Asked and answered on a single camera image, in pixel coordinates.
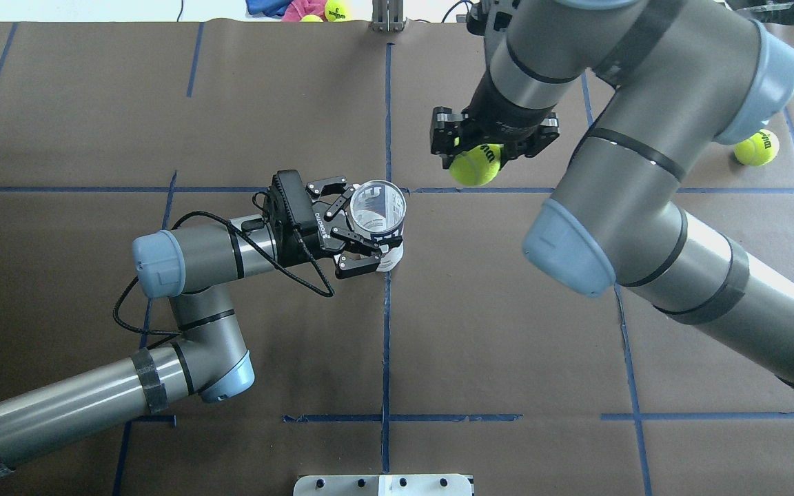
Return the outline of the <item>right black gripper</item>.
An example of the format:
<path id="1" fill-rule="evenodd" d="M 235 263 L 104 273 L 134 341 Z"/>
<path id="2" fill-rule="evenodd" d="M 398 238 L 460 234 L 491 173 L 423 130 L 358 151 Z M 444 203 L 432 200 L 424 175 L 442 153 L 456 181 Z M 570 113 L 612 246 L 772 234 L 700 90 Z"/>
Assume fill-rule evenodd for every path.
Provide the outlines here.
<path id="1" fill-rule="evenodd" d="M 549 116 L 555 103 L 525 107 L 498 90 L 491 70 L 483 73 L 469 107 L 462 112 L 437 106 L 431 111 L 429 153 L 455 157 L 482 144 L 502 145 L 502 160 L 536 157 L 560 138 L 560 119 Z"/>

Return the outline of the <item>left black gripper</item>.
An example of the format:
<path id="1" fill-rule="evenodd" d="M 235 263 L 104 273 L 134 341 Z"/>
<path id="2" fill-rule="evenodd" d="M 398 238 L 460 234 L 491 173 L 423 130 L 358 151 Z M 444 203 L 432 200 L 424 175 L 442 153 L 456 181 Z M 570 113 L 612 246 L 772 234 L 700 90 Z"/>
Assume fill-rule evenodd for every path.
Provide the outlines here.
<path id="1" fill-rule="evenodd" d="M 344 280 L 377 272 L 383 260 L 382 243 L 348 228 L 333 228 L 331 222 L 344 211 L 359 183 L 346 176 L 333 176 L 306 183 L 295 169 L 273 175 L 265 209 L 276 242 L 276 258 L 282 267 L 305 264 L 310 260 L 333 258 L 335 277 Z M 319 198 L 335 195 L 332 203 Z M 337 242 L 344 244 L 337 249 Z"/>

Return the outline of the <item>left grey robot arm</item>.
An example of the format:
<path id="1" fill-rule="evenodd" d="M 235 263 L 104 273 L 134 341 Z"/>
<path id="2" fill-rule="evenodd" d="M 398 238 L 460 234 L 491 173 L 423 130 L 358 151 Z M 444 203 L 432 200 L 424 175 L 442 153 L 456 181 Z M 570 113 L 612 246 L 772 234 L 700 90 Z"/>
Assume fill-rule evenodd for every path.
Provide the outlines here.
<path id="1" fill-rule="evenodd" d="M 129 358 L 0 402 L 0 478 L 20 464 L 101 431 L 157 415 L 191 395 L 217 403 L 254 382 L 251 353 L 234 315 L 227 283 L 277 271 L 330 298 L 290 267 L 334 261 L 339 279 L 394 267 L 403 253 L 403 192 L 384 180 L 344 176 L 305 182 L 276 172 L 255 216 L 224 219 L 190 211 L 170 229 L 132 244 L 135 279 L 146 298 L 166 298 L 177 328 L 123 329 L 157 335 Z"/>

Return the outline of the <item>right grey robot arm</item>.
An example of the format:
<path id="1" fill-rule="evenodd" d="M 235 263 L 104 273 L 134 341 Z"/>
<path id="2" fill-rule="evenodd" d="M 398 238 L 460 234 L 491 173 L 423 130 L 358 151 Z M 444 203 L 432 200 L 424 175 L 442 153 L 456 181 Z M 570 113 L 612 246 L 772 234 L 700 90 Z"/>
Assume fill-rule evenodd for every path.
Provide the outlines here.
<path id="1" fill-rule="evenodd" d="M 481 1 L 467 29 L 486 68 L 467 109 L 433 110 L 443 167 L 483 144 L 536 156 L 586 70 L 615 91 L 527 232 L 527 260 L 582 295 L 626 287 L 794 389 L 794 283 L 672 201 L 707 145 L 786 107 L 794 48 L 712 1 Z"/>

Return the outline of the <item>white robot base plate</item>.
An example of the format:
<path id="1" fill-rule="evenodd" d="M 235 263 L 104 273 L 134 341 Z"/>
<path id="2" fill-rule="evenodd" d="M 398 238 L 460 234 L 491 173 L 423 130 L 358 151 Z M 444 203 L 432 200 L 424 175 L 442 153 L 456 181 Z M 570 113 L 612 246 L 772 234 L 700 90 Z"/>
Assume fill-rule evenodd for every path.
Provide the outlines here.
<path id="1" fill-rule="evenodd" d="M 371 474 L 302 476 L 294 495 L 475 495 L 472 476 L 442 474 Z"/>

